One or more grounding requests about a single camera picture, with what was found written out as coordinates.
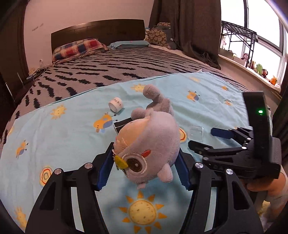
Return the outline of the person's right hand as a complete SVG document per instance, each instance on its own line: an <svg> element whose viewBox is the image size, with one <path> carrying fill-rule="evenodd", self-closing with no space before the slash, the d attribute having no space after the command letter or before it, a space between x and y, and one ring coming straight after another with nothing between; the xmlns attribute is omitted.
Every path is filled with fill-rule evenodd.
<svg viewBox="0 0 288 234"><path fill-rule="evenodd" d="M247 184L247 189L252 192L267 191L268 196L279 197L286 193L286 183L287 175L284 171L281 171L277 179L266 177L250 181Z"/></svg>

